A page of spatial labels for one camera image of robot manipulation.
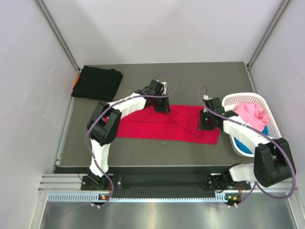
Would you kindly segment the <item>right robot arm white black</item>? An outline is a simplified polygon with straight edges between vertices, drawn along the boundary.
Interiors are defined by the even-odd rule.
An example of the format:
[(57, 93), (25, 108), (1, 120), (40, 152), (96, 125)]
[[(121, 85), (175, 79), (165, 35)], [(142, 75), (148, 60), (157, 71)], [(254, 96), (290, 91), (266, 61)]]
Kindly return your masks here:
[(270, 187), (289, 178), (295, 179), (296, 169), (289, 143), (284, 138), (274, 139), (254, 129), (234, 111), (222, 106), (220, 99), (203, 97), (198, 128), (219, 129), (236, 138), (254, 155), (250, 164), (231, 166), (222, 177), (226, 188), (235, 188), (240, 181), (258, 182)]

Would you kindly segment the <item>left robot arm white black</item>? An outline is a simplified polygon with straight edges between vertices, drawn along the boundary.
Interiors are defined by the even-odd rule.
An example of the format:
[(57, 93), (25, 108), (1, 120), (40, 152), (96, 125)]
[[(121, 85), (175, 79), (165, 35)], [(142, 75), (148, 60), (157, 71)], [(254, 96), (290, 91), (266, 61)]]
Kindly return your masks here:
[(91, 142), (91, 183), (97, 189), (108, 184), (108, 155), (111, 142), (116, 138), (121, 119), (147, 107), (159, 113), (170, 113), (167, 83), (152, 80), (149, 86), (137, 90), (116, 102), (101, 101), (87, 124), (86, 139)]

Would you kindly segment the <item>red t shirt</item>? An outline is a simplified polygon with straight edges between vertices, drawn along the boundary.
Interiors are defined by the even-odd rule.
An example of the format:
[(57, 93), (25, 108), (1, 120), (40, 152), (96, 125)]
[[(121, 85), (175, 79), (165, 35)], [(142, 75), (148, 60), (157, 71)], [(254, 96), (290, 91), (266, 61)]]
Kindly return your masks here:
[(219, 130), (198, 129), (200, 106), (170, 105), (170, 109), (170, 113), (158, 113), (148, 107), (124, 117), (117, 137), (217, 144)]

